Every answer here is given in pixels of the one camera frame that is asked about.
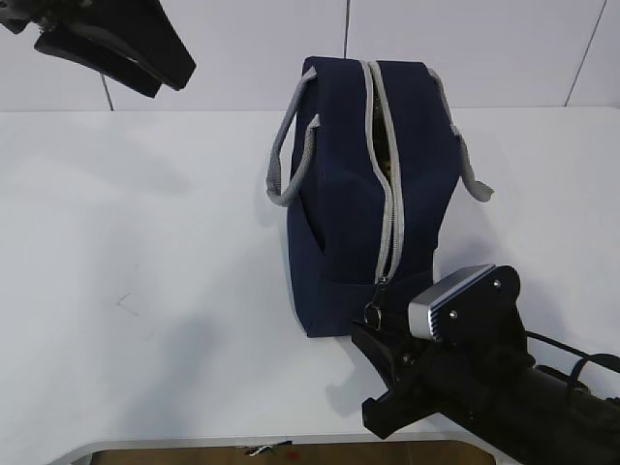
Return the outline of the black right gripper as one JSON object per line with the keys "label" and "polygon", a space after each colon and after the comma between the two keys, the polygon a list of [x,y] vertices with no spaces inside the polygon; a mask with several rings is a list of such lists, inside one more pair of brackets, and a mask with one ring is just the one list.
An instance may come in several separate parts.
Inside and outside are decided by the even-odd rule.
{"label": "black right gripper", "polygon": [[364,426],[385,439],[434,414],[462,424],[484,421],[534,366],[517,310],[520,278],[497,268],[458,295],[440,316],[440,341],[413,337],[403,311],[384,296],[352,323],[352,342],[387,386],[362,404]]}

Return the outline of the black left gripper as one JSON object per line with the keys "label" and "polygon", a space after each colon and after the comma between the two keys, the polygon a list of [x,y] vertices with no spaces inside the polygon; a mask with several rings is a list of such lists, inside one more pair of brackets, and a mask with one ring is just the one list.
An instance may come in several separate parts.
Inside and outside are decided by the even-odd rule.
{"label": "black left gripper", "polygon": [[[54,28],[62,22],[67,28]],[[43,32],[38,52],[103,74],[145,97],[186,87],[196,62],[159,1],[3,0],[1,24]]]}

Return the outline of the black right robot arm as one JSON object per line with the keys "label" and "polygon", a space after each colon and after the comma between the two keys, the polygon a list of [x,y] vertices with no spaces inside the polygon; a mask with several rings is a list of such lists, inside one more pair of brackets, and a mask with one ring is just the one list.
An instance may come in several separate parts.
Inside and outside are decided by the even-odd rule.
{"label": "black right robot arm", "polygon": [[523,464],[615,464],[619,402],[529,354],[508,265],[433,277],[463,185],[488,202],[439,76],[420,62],[310,56],[265,187],[287,211],[294,310],[311,338],[348,336],[386,384],[362,405],[379,438],[440,414]]}

